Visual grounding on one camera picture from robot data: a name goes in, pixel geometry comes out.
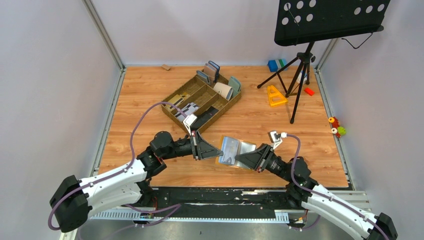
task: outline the red block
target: red block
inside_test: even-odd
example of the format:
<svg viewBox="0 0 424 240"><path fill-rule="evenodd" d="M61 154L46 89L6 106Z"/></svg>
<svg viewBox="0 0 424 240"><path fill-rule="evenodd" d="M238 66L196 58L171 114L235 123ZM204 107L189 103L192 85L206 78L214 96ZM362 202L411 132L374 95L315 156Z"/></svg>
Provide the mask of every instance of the red block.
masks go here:
<svg viewBox="0 0 424 240"><path fill-rule="evenodd" d="M312 96L312 95L314 95L314 94L315 94L315 92L314 92L314 91L312 91L309 87L305 88L305 92L306 92L307 94L309 94L310 96Z"/></svg>

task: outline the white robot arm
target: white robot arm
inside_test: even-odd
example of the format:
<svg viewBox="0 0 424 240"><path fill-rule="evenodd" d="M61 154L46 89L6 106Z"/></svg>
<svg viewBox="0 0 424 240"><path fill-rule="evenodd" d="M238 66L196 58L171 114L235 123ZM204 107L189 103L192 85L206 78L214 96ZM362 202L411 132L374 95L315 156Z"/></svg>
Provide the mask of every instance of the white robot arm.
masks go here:
<svg viewBox="0 0 424 240"><path fill-rule="evenodd" d="M259 173L268 170L288 181L287 201L293 207L314 211L339 226L355 240L397 239L396 228L389 216L384 213L376 216L332 194L310 178L311 171L303 157L296 154L289 162L282 161L274 153L274 149L282 143L281 138L286 137L286 133L277 134L273 131L269 136L273 146L263 143L255 151L237 155L236 160ZM65 178L51 198L50 206L53 208L71 191L88 185L68 197L54 213L60 230L66 233L104 210L132 203L143 205L150 201L153 196L150 180L166 168L163 160L187 155L203 160L222 154L221 150L203 140L197 131L192 131L190 136L177 141L172 139L169 132L158 132L145 151L123 166L80 180L74 175Z"/></svg>
<svg viewBox="0 0 424 240"><path fill-rule="evenodd" d="M103 174L77 180L74 175L63 180L50 206L63 233L84 224L91 216L120 205L147 203L152 198L150 180L167 165L163 160L193 155L196 160L221 156L223 152L207 143L198 131L173 140L167 131L158 132L149 146L133 161ZM72 191L69 197L59 203Z"/></svg>

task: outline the stand hole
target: stand hole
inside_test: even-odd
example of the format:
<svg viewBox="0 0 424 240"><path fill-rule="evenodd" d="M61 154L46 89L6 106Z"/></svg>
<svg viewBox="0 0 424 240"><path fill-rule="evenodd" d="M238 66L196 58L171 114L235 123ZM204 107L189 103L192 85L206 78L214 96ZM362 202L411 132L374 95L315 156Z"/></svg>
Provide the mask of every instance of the stand hole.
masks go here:
<svg viewBox="0 0 424 240"><path fill-rule="evenodd" d="M315 7L316 4L317 4L316 0L310 0L309 7L313 8L313 7Z"/></svg>
<svg viewBox="0 0 424 240"><path fill-rule="evenodd" d="M361 8L360 7L357 7L353 13L355 15L358 15L360 12L361 12Z"/></svg>
<svg viewBox="0 0 424 240"><path fill-rule="evenodd" d="M301 9L304 7L304 2L303 1L299 1L296 5L297 9Z"/></svg>
<svg viewBox="0 0 424 240"><path fill-rule="evenodd" d="M281 21L281 23L283 25L287 25L289 23L289 18L288 17L283 18L282 21Z"/></svg>
<svg viewBox="0 0 424 240"><path fill-rule="evenodd" d="M365 12L367 13L367 14L369 14L369 13L371 13L371 11L373 10L373 6L368 6L367 8L366 8L366 10L365 10Z"/></svg>
<svg viewBox="0 0 424 240"><path fill-rule="evenodd" d="M378 6L377 11L381 12L384 9L384 4L381 4L380 6Z"/></svg>
<svg viewBox="0 0 424 240"><path fill-rule="evenodd" d="M310 21L312 21L312 19L314 18L314 15L312 15L312 14L308 14L307 16L306 16L306 21L308 21L308 22L310 22Z"/></svg>
<svg viewBox="0 0 424 240"><path fill-rule="evenodd" d="M290 2L284 4L284 10L286 10L286 11L288 11L291 7L292 7L292 5L290 4Z"/></svg>

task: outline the tripod leg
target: tripod leg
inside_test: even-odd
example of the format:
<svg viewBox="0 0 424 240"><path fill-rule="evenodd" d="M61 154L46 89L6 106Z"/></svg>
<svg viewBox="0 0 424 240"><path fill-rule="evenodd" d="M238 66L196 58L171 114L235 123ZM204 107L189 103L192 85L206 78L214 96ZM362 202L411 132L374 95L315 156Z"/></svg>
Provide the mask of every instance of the tripod leg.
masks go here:
<svg viewBox="0 0 424 240"><path fill-rule="evenodd" d="M268 79L266 79L265 81L263 81L261 84L259 84L257 86L258 89L260 89L264 84L266 84L267 82L269 82L271 79L273 79L273 77L275 77L277 74L281 73L282 71L284 71L286 68L288 68L290 65L292 65L294 62L296 62L299 59L299 57L295 57L293 60L291 60L289 63L287 63L287 65L285 65L284 67L282 67L280 70L278 70L276 73L272 74L270 77L268 77Z"/></svg>
<svg viewBox="0 0 424 240"><path fill-rule="evenodd" d="M305 63L305 65L303 66L302 77L299 83L299 90L297 91L296 102L294 103L293 113L291 114L291 124L295 123L296 110L298 109L299 98L301 97L302 85L304 84L305 72L307 71L307 69L309 70L309 63Z"/></svg>
<svg viewBox="0 0 424 240"><path fill-rule="evenodd" d="M281 82L282 88L284 89L284 92L287 93L286 85L284 85L283 79L281 78L280 74L277 74L279 81Z"/></svg>
<svg viewBox="0 0 424 240"><path fill-rule="evenodd" d="M295 86L296 80L298 80L299 74L301 73L302 68L304 67L305 63L303 61L300 62L299 67L296 70L296 73L294 74L293 80L291 80L290 86L288 87L287 92L285 93L285 97L287 98L292 93L293 87Z"/></svg>
<svg viewBox="0 0 424 240"><path fill-rule="evenodd" d="M308 63L308 65L307 65L307 69L306 69L306 73L307 73L307 75L306 75L306 85L309 85L309 83L310 83L310 77L309 77L309 73L310 73L310 70L311 70L311 64L309 64Z"/></svg>

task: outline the wood grain surface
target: wood grain surface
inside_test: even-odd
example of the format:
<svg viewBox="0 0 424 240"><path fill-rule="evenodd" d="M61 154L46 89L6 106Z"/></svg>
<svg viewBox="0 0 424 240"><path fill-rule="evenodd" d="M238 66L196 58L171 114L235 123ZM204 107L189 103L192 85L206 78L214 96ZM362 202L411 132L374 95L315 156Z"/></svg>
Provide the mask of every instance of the wood grain surface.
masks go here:
<svg viewBox="0 0 424 240"><path fill-rule="evenodd" d="M281 75L287 87L296 68L290 67ZM127 69L101 160L100 173L131 160L130 134L140 116L201 69L203 66L172 67L169 71L160 66ZM302 91L295 123L290 124L296 97L290 96L285 105L270 107L267 86L274 85L284 92L277 77L257 89L257 85L271 75L267 66L222 66L220 73L228 79L235 76L242 84L243 95L238 103L202 134L206 141L219 147L220 138L224 135L259 146L261 143L270 144L269 131L294 134L302 141L300 155L305 158L314 179L326 187L348 186L313 74L308 87L315 95L309 96ZM158 106L146 115L134 136L136 155L146 149L159 131L170 132L175 140L185 135ZM296 147L294 139L286 138L276 153L284 161L289 161L294 157ZM215 159L195 161L192 156L186 156L165 162L167 169L152 179L152 186L284 187L287 184L267 171L257 173L219 165Z"/></svg>

